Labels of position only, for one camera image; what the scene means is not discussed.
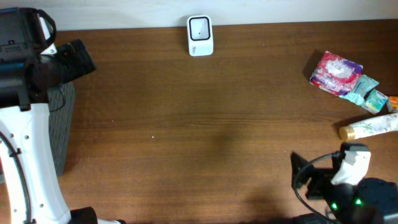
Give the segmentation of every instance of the gold cap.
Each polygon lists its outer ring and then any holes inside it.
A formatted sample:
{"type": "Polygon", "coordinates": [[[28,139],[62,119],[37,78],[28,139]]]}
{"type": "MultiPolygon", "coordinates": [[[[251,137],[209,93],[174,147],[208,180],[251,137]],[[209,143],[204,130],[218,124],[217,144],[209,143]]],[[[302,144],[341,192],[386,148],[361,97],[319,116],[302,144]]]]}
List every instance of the gold cap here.
{"type": "Polygon", "coordinates": [[[355,139],[355,131],[354,128],[351,126],[341,127],[340,130],[338,130],[338,134],[340,135],[340,138],[344,141],[355,139]]]}

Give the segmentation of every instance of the pink package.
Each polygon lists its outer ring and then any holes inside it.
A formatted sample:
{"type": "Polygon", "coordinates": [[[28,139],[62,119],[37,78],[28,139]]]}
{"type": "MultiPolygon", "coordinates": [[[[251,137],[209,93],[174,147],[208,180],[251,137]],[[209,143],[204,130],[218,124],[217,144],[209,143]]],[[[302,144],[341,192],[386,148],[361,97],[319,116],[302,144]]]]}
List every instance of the pink package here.
{"type": "Polygon", "coordinates": [[[362,65],[326,51],[312,73],[310,83],[336,96],[345,96],[354,88],[362,68],[362,65]]]}

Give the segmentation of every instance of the wooden tabletop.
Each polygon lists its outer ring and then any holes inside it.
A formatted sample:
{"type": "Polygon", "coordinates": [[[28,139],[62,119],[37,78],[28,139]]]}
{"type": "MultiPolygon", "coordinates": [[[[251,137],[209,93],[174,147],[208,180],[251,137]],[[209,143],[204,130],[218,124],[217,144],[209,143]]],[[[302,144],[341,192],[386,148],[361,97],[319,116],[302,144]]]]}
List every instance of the wooden tabletop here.
{"type": "MultiPolygon", "coordinates": [[[[128,223],[239,223],[309,211],[290,187],[290,153],[337,151],[337,129],[372,117],[309,84],[324,51],[364,66],[398,95],[398,21],[216,26],[191,57],[184,27],[60,32],[98,70],[74,82],[65,173],[70,209],[128,223]]],[[[368,177],[398,181],[398,134],[360,139],[368,177]]],[[[313,203],[321,212],[324,202],[313,203]]],[[[6,185],[0,217],[10,223],[6,185]]]]}

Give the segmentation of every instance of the snack package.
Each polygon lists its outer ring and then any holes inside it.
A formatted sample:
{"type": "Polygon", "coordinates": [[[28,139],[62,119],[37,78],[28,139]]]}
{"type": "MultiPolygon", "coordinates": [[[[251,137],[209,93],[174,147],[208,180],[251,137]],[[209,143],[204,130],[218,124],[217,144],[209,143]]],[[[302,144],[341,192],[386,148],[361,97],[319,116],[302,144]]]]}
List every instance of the snack package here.
{"type": "Polygon", "coordinates": [[[310,83],[336,96],[345,96],[353,90],[362,68],[362,65],[326,51],[312,73],[310,83]]]}
{"type": "Polygon", "coordinates": [[[367,77],[366,75],[361,75],[358,82],[354,86],[354,89],[345,96],[339,96],[340,98],[350,100],[350,102],[355,103],[358,106],[363,106],[365,103],[365,95],[371,91],[374,87],[379,84],[378,81],[367,77]]]}
{"type": "Polygon", "coordinates": [[[387,107],[390,113],[398,112],[398,96],[390,96],[387,101],[387,107]]]}
{"type": "Polygon", "coordinates": [[[377,90],[373,90],[365,101],[363,108],[372,114],[377,114],[386,104],[388,97],[377,90]]]}

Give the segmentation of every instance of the white device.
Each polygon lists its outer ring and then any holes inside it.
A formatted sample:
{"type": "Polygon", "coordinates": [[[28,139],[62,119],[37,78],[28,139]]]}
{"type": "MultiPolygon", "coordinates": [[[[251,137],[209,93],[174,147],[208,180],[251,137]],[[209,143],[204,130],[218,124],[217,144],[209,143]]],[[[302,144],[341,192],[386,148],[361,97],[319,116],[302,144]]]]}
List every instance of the white device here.
{"type": "Polygon", "coordinates": [[[189,54],[192,57],[213,53],[213,29],[208,16],[191,16],[187,19],[189,54]]]}

